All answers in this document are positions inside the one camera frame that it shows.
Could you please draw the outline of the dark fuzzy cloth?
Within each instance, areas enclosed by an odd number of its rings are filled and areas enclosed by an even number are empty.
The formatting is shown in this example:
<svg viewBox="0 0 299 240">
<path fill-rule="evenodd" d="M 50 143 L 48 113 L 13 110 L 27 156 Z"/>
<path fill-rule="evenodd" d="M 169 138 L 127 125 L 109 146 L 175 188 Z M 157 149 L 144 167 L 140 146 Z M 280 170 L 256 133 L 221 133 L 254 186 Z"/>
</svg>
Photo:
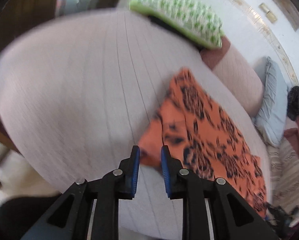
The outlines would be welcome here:
<svg viewBox="0 0 299 240">
<path fill-rule="evenodd" d="M 294 86 L 287 96 L 287 116 L 290 120 L 296 121 L 299 117 L 299 86 Z"/>
</svg>

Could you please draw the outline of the beige striped floral pillow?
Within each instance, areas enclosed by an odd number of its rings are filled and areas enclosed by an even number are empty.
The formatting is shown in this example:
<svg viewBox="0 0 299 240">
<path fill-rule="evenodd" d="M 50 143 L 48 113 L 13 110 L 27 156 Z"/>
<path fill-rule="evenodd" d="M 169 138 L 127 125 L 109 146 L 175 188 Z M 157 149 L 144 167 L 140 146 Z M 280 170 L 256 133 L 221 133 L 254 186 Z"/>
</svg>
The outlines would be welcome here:
<svg viewBox="0 0 299 240">
<path fill-rule="evenodd" d="M 287 139 L 278 148 L 268 147 L 271 161 L 271 205 L 287 213 L 299 208 L 299 156 Z"/>
</svg>

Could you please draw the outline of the light blue pillow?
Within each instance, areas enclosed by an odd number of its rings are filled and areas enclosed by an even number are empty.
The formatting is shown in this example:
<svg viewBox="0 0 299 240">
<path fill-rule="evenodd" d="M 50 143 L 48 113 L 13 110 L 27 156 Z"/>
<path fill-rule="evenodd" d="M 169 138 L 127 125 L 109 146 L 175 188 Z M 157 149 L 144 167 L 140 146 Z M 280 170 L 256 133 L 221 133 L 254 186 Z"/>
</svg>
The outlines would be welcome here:
<svg viewBox="0 0 299 240">
<path fill-rule="evenodd" d="M 265 86 L 261 108 L 254 124 L 264 142 L 278 147 L 283 137 L 287 117 L 288 86 L 278 64 L 267 57 Z"/>
</svg>

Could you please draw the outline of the wooden wall switch panel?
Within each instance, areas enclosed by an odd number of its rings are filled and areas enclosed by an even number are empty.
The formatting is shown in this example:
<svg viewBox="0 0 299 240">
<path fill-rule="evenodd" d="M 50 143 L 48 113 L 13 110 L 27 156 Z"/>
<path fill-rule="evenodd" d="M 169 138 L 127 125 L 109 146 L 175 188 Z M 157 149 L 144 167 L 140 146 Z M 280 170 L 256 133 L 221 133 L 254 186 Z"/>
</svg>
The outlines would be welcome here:
<svg viewBox="0 0 299 240">
<path fill-rule="evenodd" d="M 291 0 L 273 0 L 277 7 L 282 11 L 294 31 L 299 29 L 299 11 Z"/>
</svg>

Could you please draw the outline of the green white patterned cushion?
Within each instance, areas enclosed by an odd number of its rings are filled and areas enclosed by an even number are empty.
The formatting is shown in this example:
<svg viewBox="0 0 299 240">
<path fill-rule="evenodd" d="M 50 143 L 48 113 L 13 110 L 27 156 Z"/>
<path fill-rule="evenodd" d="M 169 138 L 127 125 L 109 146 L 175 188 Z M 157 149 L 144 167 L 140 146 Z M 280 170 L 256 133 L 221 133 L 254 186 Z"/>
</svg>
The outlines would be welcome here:
<svg viewBox="0 0 299 240">
<path fill-rule="evenodd" d="M 131 11 L 154 16 L 208 49 L 222 48 L 223 22 L 200 0 L 130 0 Z"/>
</svg>

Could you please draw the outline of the orange black floral garment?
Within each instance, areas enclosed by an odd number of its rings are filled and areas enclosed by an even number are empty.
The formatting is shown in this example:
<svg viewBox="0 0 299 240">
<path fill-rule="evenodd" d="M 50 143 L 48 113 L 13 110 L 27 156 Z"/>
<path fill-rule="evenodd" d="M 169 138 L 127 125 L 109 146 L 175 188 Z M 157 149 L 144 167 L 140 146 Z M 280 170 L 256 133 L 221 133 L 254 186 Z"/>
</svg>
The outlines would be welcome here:
<svg viewBox="0 0 299 240">
<path fill-rule="evenodd" d="M 226 111 L 183 68 L 169 83 L 167 95 L 138 145 L 141 163 L 158 168 L 161 148 L 200 178 L 225 178 L 261 216 L 267 193 L 260 157 Z"/>
</svg>

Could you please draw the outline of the small wooden wall plate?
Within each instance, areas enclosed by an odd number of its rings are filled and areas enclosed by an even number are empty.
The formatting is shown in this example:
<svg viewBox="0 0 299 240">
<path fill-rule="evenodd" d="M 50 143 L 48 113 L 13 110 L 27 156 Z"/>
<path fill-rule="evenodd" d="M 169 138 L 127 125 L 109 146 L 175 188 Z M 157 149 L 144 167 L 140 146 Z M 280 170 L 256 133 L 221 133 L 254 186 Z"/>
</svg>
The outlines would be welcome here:
<svg viewBox="0 0 299 240">
<path fill-rule="evenodd" d="M 277 21 L 277 17 L 275 16 L 275 14 L 267 7 L 267 5 L 265 3 L 261 3 L 258 6 L 264 13 L 266 18 L 271 22 L 271 23 L 275 23 Z"/>
</svg>

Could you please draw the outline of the pink quilted bolster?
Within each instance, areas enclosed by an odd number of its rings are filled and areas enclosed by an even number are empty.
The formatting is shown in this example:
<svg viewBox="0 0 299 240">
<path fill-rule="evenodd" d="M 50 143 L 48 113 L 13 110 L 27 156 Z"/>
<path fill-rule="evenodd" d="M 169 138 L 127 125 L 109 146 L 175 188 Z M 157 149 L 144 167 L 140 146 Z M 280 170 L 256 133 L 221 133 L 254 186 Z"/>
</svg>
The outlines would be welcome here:
<svg viewBox="0 0 299 240">
<path fill-rule="evenodd" d="M 254 118 L 262 105 L 264 85 L 242 54 L 224 36 L 222 48 L 202 49 L 200 55 L 203 63 Z"/>
</svg>

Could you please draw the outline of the pale pink quilted bedspread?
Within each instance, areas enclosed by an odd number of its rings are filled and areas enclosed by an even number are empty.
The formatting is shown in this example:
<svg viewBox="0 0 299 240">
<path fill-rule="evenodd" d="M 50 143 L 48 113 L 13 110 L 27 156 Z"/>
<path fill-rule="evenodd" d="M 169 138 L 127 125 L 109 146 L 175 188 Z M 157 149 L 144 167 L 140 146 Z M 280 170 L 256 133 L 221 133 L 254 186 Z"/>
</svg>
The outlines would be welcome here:
<svg viewBox="0 0 299 240">
<path fill-rule="evenodd" d="M 242 105 L 196 48 L 131 11 L 61 17 L 14 40 L 0 53 L 0 118 L 28 163 L 62 195 L 130 157 L 183 68 L 260 157 L 268 198 L 267 151 Z M 142 164 L 141 150 L 136 195 L 119 201 L 120 226 L 182 239 L 182 200 L 168 198 L 162 166 Z"/>
</svg>

